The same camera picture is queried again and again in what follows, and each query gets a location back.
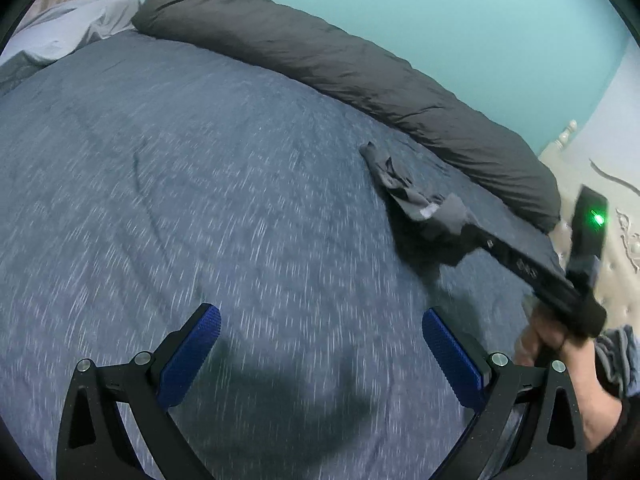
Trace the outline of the person's right forearm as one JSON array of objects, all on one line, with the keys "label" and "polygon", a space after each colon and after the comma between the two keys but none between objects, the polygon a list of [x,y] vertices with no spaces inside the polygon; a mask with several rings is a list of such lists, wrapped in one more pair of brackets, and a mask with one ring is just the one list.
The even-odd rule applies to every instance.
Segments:
[{"label": "person's right forearm", "polygon": [[599,382],[592,340],[566,337],[559,356],[570,373],[582,416],[586,450],[592,453],[614,431],[622,414],[622,401],[609,394]]}]

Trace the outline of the person's right hand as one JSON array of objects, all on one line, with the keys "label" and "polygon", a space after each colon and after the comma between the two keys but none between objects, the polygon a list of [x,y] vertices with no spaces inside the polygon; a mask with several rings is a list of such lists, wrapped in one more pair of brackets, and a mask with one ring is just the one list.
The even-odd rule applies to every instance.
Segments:
[{"label": "person's right hand", "polygon": [[530,309],[528,324],[514,346],[514,361],[518,365],[534,366],[544,348],[566,365],[573,359],[574,346],[570,332],[545,306],[536,304]]}]

